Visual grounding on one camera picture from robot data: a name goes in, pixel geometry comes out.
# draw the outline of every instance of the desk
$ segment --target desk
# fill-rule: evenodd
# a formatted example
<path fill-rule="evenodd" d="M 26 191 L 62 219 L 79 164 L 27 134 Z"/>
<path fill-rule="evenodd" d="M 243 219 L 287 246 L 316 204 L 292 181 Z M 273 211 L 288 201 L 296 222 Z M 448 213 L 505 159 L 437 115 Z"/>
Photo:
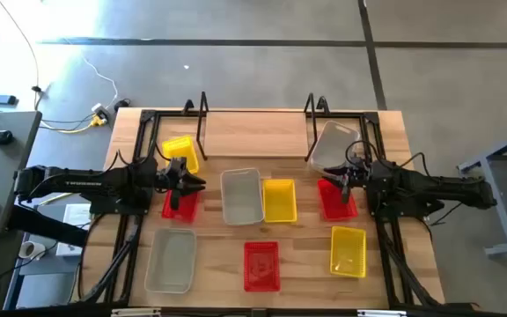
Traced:
<path fill-rule="evenodd" d="M 108 166 L 117 150 L 131 158 L 141 109 L 123 108 L 118 114 L 107 154 Z M 410 158 L 408 139 L 401 112 L 379 112 L 386 157 L 401 163 Z M 318 119 L 321 130 L 330 119 Z M 352 119 L 335 121 L 358 129 Z M 162 118 L 158 142 L 176 136 L 196 133 L 197 118 Z M 312 125 L 306 125 L 308 142 L 312 144 Z M 160 166 L 164 161 L 158 158 Z M 140 239 L 131 306 L 197 306 L 197 307 L 275 307 L 275 308 L 388 308 L 383 270 L 378 251 L 375 224 L 369 215 L 362 189 L 352 191 L 359 216 L 339 223 L 320 220 L 320 202 L 316 181 L 320 175 L 302 158 L 214 158 L 203 161 L 199 155 L 198 176 L 207 181 L 201 192 L 195 222 L 189 227 L 197 234 L 195 276 L 191 290 L 183 295 L 148 293 L 144 279 L 153 233 L 160 227 L 186 227 L 160 216 L 162 195 L 152 199 L 149 215 L 144 220 Z M 224 170 L 256 167 L 261 178 L 293 178 L 297 192 L 298 221 L 295 224 L 260 224 L 228 226 L 222 217 L 220 173 Z M 85 253 L 84 289 L 101 277 L 113 253 L 119 217 L 103 217 Z M 345 225 L 367 231 L 367 277 L 363 279 L 332 276 L 329 273 L 329 248 L 332 225 Z M 408 265 L 422 285 L 440 302 L 444 301 L 430 236 L 415 219 L 400 220 Z M 279 243 L 281 291 L 251 293 L 244 291 L 244 242 L 273 240 Z M 400 278 L 393 273 L 397 295 L 401 299 Z M 122 283 L 117 283 L 118 295 Z"/>

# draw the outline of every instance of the paper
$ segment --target paper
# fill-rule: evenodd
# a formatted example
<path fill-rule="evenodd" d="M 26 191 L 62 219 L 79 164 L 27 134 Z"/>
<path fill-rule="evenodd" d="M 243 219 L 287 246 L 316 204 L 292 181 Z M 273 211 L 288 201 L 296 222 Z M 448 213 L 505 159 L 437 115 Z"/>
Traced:
<path fill-rule="evenodd" d="M 80 228 L 87 230 L 90 222 L 89 208 L 90 203 L 71 203 L 66 205 L 66 211 L 63 215 L 63 222 L 65 224 L 76 225 Z M 58 243 L 56 249 L 56 256 L 73 256 L 81 255 L 81 247 L 74 247 L 65 243 Z"/>

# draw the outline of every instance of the wood grain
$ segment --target wood grain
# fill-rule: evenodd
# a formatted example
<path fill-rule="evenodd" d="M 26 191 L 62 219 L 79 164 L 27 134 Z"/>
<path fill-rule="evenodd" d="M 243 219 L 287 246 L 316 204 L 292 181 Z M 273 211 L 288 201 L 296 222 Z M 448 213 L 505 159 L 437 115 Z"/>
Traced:
<path fill-rule="evenodd" d="M 106 166 L 120 150 L 130 158 L 134 149 L 141 109 L 122 108 L 111 138 Z M 386 156 L 398 163 L 410 158 L 408 140 L 400 112 L 379 112 Z M 175 136 L 193 135 L 196 118 L 162 118 L 159 142 Z M 334 119 L 358 129 L 350 119 Z M 318 119 L 321 130 L 327 119 Z M 306 127 L 309 143 L 311 126 Z M 359 216 L 338 223 L 323 222 L 316 181 L 320 175 L 312 171 L 301 158 L 209 158 L 199 156 L 199 176 L 207 181 L 201 192 L 201 202 L 195 222 L 181 225 L 160 216 L 164 203 L 162 195 L 153 198 L 150 214 L 144 221 L 136 261 L 135 279 L 130 297 L 131 306 L 262 306 L 288 308 L 387 308 L 383 271 L 378 252 L 375 225 L 362 189 L 353 195 Z M 298 221 L 295 224 L 262 224 L 241 227 L 228 226 L 222 217 L 220 173 L 224 170 L 255 167 L 261 178 L 292 178 L 297 193 Z M 92 233 L 84 259 L 84 289 L 89 290 L 105 271 L 111 259 L 119 218 L 106 216 Z M 329 273 L 329 247 L 332 225 L 345 225 L 367 231 L 367 277 L 363 279 L 333 276 Z M 197 234 L 195 277 L 191 290 L 183 295 L 150 293 L 144 289 L 154 231 L 160 227 L 190 227 Z M 408 265 L 424 287 L 437 300 L 444 296 L 430 242 L 423 224 L 403 218 L 400 222 Z M 279 243 L 280 292 L 245 292 L 243 285 L 243 247 L 246 241 L 271 240 Z M 401 298 L 400 278 L 393 271 L 397 293 Z"/>
<path fill-rule="evenodd" d="M 304 157 L 302 113 L 218 112 L 206 119 L 204 150 L 210 156 Z"/>

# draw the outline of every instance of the gray basket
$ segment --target gray basket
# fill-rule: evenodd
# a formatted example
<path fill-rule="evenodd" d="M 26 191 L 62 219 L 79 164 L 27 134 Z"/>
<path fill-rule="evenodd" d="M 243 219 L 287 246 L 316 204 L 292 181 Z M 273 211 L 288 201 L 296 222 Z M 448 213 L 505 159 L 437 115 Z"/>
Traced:
<path fill-rule="evenodd" d="M 195 271 L 196 244 L 192 230 L 157 230 L 146 270 L 146 291 L 176 294 L 188 291 Z"/>
<path fill-rule="evenodd" d="M 359 132 L 350 129 L 338 122 L 328 121 L 324 125 L 320 137 L 314 145 L 310 157 L 310 165 L 319 172 L 326 167 L 333 167 L 345 162 L 345 150 L 355 141 L 359 140 Z M 348 155 L 353 155 L 354 147 L 349 149 Z"/>
<path fill-rule="evenodd" d="M 263 220 L 260 172 L 255 168 L 220 175 L 223 218 L 228 225 L 251 225 Z"/>

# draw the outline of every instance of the small plastic bin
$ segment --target small plastic bin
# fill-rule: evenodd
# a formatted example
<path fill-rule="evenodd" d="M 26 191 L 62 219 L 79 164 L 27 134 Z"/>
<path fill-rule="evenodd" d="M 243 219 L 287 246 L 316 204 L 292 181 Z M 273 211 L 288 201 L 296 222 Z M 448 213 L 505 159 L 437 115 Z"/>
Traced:
<path fill-rule="evenodd" d="M 342 226 L 332 227 L 330 273 L 340 276 L 365 277 L 366 232 Z"/>
<path fill-rule="evenodd" d="M 223 218 L 228 225 L 251 225 L 263 220 L 260 172 L 255 168 L 220 175 Z"/>
<path fill-rule="evenodd" d="M 188 291 L 193 281 L 195 253 L 196 236 L 192 230 L 157 230 L 146 270 L 146 291 L 176 294 Z"/>
<path fill-rule="evenodd" d="M 338 122 L 328 121 L 318 137 L 310 157 L 310 165 L 319 172 L 326 167 L 334 167 L 345 162 L 345 150 L 355 141 L 359 140 L 359 132 L 350 129 Z M 355 146 L 349 149 L 351 157 Z"/>
<path fill-rule="evenodd" d="M 244 290 L 281 290 L 277 242 L 246 242 L 244 245 Z"/>
<path fill-rule="evenodd" d="M 199 161 L 193 146 L 191 136 L 176 137 L 169 141 L 162 142 L 162 152 L 168 159 L 176 157 L 187 158 L 187 169 L 191 173 L 199 172 Z"/>
<path fill-rule="evenodd" d="M 264 180 L 263 210 L 265 222 L 297 221 L 297 198 L 294 180 Z"/>
<path fill-rule="evenodd" d="M 348 203 L 342 202 L 342 190 L 329 181 L 318 180 L 322 217 L 327 221 L 341 221 L 357 216 L 356 202 L 353 195 Z"/>
<path fill-rule="evenodd" d="M 170 190 L 165 195 L 162 218 L 176 219 L 187 224 L 193 223 L 199 204 L 199 192 L 180 197 L 180 207 L 177 210 L 172 209 L 171 198 L 172 191 Z"/>

